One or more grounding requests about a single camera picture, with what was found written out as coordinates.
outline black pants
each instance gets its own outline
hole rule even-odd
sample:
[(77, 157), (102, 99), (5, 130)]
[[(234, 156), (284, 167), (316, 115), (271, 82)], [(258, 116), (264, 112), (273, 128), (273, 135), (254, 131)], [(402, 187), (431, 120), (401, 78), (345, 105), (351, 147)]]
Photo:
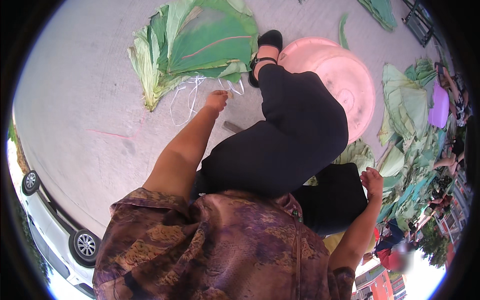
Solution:
[[(347, 177), (356, 176), (356, 186), (361, 190), (357, 197), (340, 195), (350, 188), (340, 188), (341, 176), (337, 191), (302, 187), (345, 149), (345, 111), (313, 72), (291, 74), (281, 66), (268, 64), (260, 69), (258, 77), (265, 121), (227, 138), (212, 150), (202, 161), (197, 191), (241, 190), (268, 198), (293, 192), (307, 226), (325, 229), (324, 234), (346, 229), (366, 206), (356, 168)], [(361, 211), (356, 203), (350, 203), (358, 201), (364, 202)], [(355, 209), (350, 213), (348, 207)], [(307, 216), (310, 208), (315, 212)], [(332, 230), (327, 230), (332, 222)]]

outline black shoe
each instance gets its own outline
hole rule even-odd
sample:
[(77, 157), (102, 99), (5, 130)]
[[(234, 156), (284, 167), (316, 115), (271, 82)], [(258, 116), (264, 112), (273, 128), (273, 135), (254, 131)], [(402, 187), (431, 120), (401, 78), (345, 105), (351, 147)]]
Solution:
[[(277, 48), (278, 49), (278, 54), (280, 54), (280, 52), (283, 49), (282, 34), (278, 30), (275, 30), (275, 29), (265, 32), (263, 35), (259, 36), (259, 38), (258, 38), (258, 48), (260, 48), (260, 46), (263, 46), (263, 45), (269, 45), (269, 46), (273, 46), (273, 47)], [(275, 59), (271, 58), (271, 57), (262, 57), (262, 58), (259, 59), (255, 55), (255, 58), (250, 63), (251, 71), (250, 71), (250, 75), (248, 77), (248, 82), (253, 87), (259, 87), (258, 80), (256, 80), (256, 78), (253, 75), (253, 69), (255, 68), (257, 63), (259, 63), (261, 61), (264, 61), (264, 60), (271, 60), (271, 61), (274, 61), (275, 64), (277, 64), (277, 61)]]

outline pink chalk line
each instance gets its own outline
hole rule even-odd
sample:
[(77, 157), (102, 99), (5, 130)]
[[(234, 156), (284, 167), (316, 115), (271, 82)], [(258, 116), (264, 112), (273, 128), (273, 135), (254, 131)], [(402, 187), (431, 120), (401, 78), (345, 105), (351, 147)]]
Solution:
[(185, 59), (185, 58), (187, 58), (187, 57), (193, 56), (193, 55), (197, 54), (198, 52), (204, 50), (205, 48), (208, 48), (208, 47), (210, 47), (211, 45), (214, 45), (214, 44), (216, 44), (216, 43), (218, 43), (218, 42), (225, 41), (225, 40), (228, 40), (228, 39), (231, 39), (231, 38), (239, 38), (239, 37), (252, 37), (252, 36), (231, 36), (231, 37), (226, 37), (226, 38), (220, 39), (220, 40), (218, 40), (218, 41), (216, 41), (216, 42), (213, 42), (213, 43), (210, 44), (210, 45), (207, 45), (207, 46), (203, 47), (202, 49), (198, 50), (197, 52), (195, 52), (195, 53), (193, 53), (193, 54), (184, 56), (184, 57), (182, 57), (181, 59)]
[(103, 134), (108, 134), (108, 135), (113, 135), (113, 136), (117, 136), (117, 137), (121, 137), (121, 138), (124, 138), (124, 139), (134, 139), (136, 136), (137, 136), (137, 133), (140, 131), (140, 129), (142, 128), (143, 124), (144, 124), (144, 120), (145, 120), (145, 114), (147, 113), (147, 110), (145, 109), (144, 111), (144, 116), (142, 118), (142, 122), (140, 122), (140, 127), (137, 129), (137, 132), (135, 132), (135, 134), (131, 137), (128, 137), (128, 136), (123, 136), (123, 135), (119, 135), (119, 134), (115, 134), (115, 133), (108, 133), (108, 132), (103, 132), (103, 131), (99, 131), (99, 130), (95, 130), (95, 129), (86, 129), (87, 131), (95, 131), (95, 132), (98, 132), (98, 133), (103, 133)]

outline car wheel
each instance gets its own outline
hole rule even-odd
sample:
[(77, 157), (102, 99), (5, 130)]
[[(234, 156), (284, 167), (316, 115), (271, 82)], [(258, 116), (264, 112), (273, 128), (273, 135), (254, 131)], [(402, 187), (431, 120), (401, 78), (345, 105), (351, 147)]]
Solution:
[(22, 191), (25, 195), (30, 196), (40, 187), (40, 178), (35, 171), (30, 171), (22, 180)]
[(86, 229), (77, 231), (73, 237), (73, 249), (75, 253), (87, 264), (95, 263), (99, 246), (98, 238)]

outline tire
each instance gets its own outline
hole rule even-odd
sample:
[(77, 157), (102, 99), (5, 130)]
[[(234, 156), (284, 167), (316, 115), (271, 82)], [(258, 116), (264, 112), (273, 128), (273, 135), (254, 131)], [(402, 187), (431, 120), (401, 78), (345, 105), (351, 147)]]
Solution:
[(22, 180), (22, 191), (25, 195), (34, 194), (40, 187), (40, 177), (35, 171), (28, 172)]
[(100, 240), (92, 232), (81, 229), (71, 239), (71, 249), (78, 263), (91, 267), (95, 265)]

